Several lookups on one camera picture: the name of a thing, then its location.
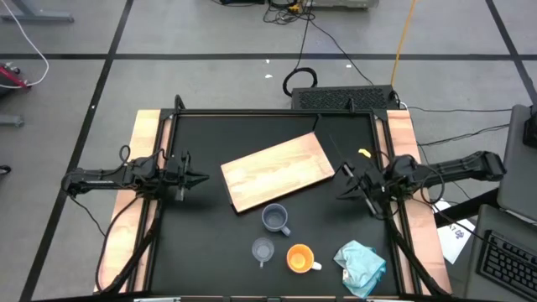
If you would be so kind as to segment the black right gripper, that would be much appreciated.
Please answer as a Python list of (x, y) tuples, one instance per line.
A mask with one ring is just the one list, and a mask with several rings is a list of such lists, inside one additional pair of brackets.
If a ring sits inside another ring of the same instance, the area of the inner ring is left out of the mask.
[(347, 182), (336, 198), (364, 202), (373, 215), (381, 215), (383, 208), (379, 201), (385, 200), (386, 197), (386, 181), (382, 172), (372, 167), (358, 175), (353, 172), (349, 162), (344, 162), (341, 169), (347, 177)]

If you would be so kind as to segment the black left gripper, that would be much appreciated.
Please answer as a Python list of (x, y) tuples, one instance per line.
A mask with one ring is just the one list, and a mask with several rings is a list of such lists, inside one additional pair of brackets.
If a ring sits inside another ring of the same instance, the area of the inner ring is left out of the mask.
[(179, 158), (173, 154), (167, 159), (164, 172), (164, 181), (167, 185), (176, 186), (175, 201), (183, 201), (185, 199), (186, 171), (188, 169), (188, 188), (209, 180), (209, 175), (189, 168), (190, 153), (184, 151)]

